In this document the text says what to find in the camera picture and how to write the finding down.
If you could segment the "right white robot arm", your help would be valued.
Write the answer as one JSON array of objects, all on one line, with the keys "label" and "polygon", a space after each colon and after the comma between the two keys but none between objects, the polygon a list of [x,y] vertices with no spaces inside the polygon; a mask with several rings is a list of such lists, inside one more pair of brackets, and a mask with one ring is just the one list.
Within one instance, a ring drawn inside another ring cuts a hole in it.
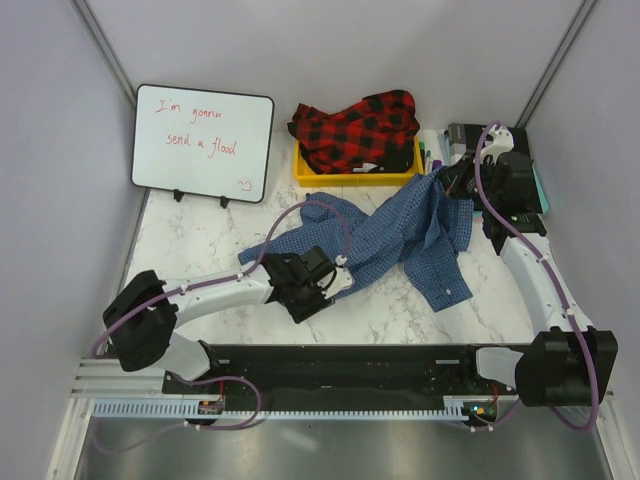
[{"label": "right white robot arm", "polygon": [[471,199],[482,228],[513,276],[525,302],[534,339],[525,347],[482,347],[458,368],[467,392],[493,381],[516,390],[528,407],[593,406],[606,393],[618,352],[610,331],[596,329],[562,279],[543,225],[531,158],[501,154],[476,165],[465,155],[438,172],[445,194]]}]

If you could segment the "blue checkered long sleeve shirt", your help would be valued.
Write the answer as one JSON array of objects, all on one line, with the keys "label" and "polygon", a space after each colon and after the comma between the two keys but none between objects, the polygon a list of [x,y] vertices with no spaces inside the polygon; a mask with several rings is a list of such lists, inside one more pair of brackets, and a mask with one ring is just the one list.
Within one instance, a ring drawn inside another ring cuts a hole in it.
[{"label": "blue checkered long sleeve shirt", "polygon": [[354,285],[338,299],[370,287],[398,264],[435,312],[472,297],[458,254],[470,244],[473,202],[446,197],[435,172],[415,175],[370,215],[317,192],[307,196],[300,218],[302,224],[273,238],[266,252],[319,247],[332,260],[344,253]]}]

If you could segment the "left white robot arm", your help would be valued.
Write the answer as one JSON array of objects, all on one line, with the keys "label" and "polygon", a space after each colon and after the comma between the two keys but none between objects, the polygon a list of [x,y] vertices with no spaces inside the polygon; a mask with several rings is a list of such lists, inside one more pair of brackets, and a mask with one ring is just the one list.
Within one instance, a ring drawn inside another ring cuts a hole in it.
[{"label": "left white robot arm", "polygon": [[202,341],[177,329],[228,309],[278,303],[299,324],[333,305],[354,285],[342,256],[329,259],[318,247],[302,255],[267,253],[236,270],[195,280],[161,280],[153,270],[137,274],[103,312],[121,369],[159,368],[176,374],[198,393],[219,382],[219,369]]}]

